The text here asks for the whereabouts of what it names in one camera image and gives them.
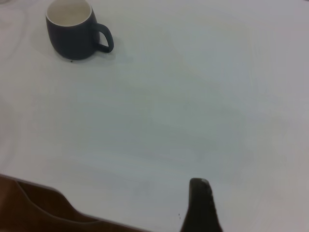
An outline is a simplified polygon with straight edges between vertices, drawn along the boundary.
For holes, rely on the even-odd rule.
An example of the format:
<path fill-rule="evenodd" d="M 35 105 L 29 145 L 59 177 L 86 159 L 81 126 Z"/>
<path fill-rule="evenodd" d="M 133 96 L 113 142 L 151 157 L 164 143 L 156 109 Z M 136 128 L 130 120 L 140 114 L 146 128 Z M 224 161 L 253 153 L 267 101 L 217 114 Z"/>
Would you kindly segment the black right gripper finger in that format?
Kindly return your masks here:
<path fill-rule="evenodd" d="M 192 178 L 189 183 L 188 210 L 182 232 L 222 232 L 213 192 L 208 180 Z"/>

